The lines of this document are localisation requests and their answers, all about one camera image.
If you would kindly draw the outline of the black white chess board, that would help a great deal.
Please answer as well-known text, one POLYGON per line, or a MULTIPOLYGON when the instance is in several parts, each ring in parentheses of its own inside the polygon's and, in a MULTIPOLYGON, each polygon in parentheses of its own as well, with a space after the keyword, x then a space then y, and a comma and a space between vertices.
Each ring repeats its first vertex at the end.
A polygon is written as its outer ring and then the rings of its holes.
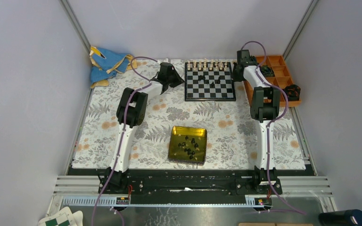
POLYGON ((184 99, 185 101, 236 101, 234 81, 231 70, 224 72, 187 72, 184 66, 184 99), (204 75, 205 81, 198 81, 198 76, 204 75))

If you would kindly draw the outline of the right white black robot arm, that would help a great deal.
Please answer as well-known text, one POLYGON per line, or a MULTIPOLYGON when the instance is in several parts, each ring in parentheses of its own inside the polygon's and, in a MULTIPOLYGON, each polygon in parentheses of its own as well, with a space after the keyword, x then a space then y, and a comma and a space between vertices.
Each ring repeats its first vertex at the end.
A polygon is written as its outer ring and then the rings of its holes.
POLYGON ((247 49, 237 51, 237 61, 231 77, 233 81, 246 81, 253 88, 249 105, 257 134, 257 163, 250 186, 258 194, 279 195, 282 189, 272 150, 274 123, 283 117, 280 114, 282 91, 266 80, 260 71, 260 65, 247 49))

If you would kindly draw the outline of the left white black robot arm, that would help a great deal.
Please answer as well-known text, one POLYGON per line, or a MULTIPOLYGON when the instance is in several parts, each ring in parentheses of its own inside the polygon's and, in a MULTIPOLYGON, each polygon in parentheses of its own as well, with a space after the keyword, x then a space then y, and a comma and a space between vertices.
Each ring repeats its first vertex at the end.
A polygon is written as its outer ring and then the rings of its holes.
POLYGON ((123 90, 116 111, 119 121, 116 151, 107 168, 106 175, 100 179, 101 192, 120 194, 127 189, 126 171, 129 168, 132 142, 138 127, 144 121, 148 101, 165 93, 169 87, 175 88, 183 82, 184 80, 173 64, 162 62, 159 71, 146 86, 123 90))

